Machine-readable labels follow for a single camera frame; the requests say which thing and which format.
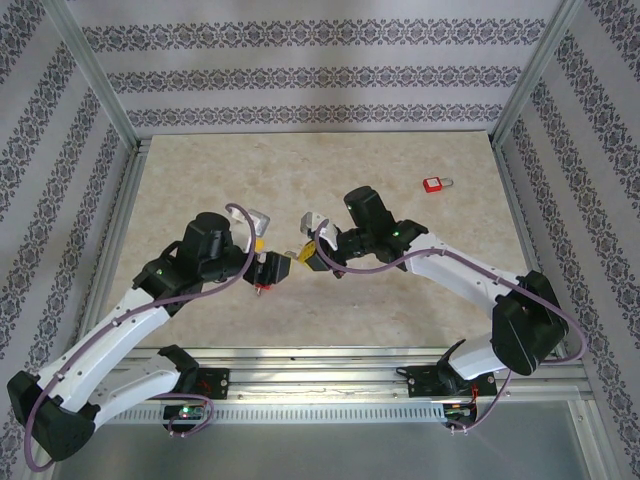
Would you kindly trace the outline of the aluminium frame bar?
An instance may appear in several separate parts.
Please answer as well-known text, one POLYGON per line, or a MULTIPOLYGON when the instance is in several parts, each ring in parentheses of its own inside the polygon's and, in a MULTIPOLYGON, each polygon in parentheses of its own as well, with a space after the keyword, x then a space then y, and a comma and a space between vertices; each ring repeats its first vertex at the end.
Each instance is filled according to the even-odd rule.
POLYGON ((621 480, 611 442, 594 400, 568 401, 568 407, 591 480, 621 480))

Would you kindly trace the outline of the aluminium corner post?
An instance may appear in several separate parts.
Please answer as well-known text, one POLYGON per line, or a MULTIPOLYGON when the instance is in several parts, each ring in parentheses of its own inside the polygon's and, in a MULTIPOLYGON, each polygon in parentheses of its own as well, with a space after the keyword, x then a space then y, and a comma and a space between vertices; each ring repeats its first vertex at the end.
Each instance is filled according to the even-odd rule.
POLYGON ((66 0, 40 1, 120 138, 128 149, 137 149, 140 138, 66 0))
POLYGON ((530 60, 525 65, 502 113, 491 130, 490 143, 497 150, 509 135, 531 92, 542 77, 554 51, 566 35, 586 0, 560 0, 545 27, 530 60))

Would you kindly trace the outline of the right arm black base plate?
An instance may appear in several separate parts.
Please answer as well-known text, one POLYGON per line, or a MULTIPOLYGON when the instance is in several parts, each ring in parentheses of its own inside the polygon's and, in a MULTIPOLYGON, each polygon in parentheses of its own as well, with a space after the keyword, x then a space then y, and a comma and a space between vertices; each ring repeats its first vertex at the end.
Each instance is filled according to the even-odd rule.
POLYGON ((436 365, 407 366, 396 372, 407 381, 411 398, 471 398, 494 396, 496 381, 490 374, 480 375, 472 380, 464 380, 449 367, 436 365))

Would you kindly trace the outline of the grey metal panel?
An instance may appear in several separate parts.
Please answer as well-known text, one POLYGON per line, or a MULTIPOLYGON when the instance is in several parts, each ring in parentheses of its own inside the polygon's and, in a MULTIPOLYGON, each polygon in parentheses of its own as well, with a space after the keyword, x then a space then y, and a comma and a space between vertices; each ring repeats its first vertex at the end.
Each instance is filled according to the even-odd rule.
POLYGON ((191 438, 105 426, 53 480, 591 480, 563 403, 501 403, 439 424, 217 425, 191 438))

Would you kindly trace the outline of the aluminium table edge rail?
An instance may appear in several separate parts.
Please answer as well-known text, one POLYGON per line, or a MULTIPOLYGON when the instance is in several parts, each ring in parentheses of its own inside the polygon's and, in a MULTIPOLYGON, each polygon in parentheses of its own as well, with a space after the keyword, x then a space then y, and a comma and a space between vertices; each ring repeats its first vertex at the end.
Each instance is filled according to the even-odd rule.
MULTIPOLYGON (((531 231, 529 229, 528 220, 525 212, 520 204, 517 188, 512 181, 509 167, 506 163, 504 155, 499 147, 490 143, 491 150, 494 155, 500 179, 505 190, 505 195, 509 204, 509 209, 513 218, 514 226, 520 242, 520 247, 525 259, 526 266, 529 270, 541 272, 536 250, 536 245, 531 239, 531 231)), ((582 357, 585 353, 586 340, 580 326, 570 326, 570 333, 564 340, 553 350, 551 362, 557 364, 569 363, 577 361, 583 363, 582 357)))
POLYGON ((107 311, 118 259, 131 218, 142 173, 151 146, 151 138, 142 139, 124 166, 109 209, 105 230, 101 237, 96 268, 81 303, 76 327, 67 347, 73 346, 100 321, 107 311))

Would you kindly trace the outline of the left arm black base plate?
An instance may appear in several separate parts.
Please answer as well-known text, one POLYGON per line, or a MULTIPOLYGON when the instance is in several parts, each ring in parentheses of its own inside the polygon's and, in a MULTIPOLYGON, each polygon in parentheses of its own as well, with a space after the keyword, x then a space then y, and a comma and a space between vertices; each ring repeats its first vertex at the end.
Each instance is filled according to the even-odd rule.
POLYGON ((163 368, 146 375, 142 381, 144 399, 172 395, 225 400, 230 385, 230 370, 225 368, 163 368))

